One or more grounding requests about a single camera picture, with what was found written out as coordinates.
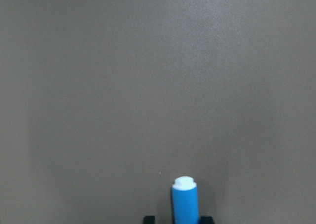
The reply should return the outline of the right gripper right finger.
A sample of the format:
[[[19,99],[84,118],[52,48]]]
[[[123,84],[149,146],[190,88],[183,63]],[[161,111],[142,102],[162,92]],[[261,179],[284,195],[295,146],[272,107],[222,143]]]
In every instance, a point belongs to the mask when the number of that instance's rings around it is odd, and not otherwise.
[[[201,224],[214,224],[212,216],[201,216]]]

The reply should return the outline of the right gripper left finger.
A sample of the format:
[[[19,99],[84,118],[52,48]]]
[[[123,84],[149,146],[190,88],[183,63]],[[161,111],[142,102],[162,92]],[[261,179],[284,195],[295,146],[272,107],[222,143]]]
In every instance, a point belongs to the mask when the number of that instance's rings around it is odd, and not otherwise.
[[[155,216],[144,216],[143,224],[155,224]]]

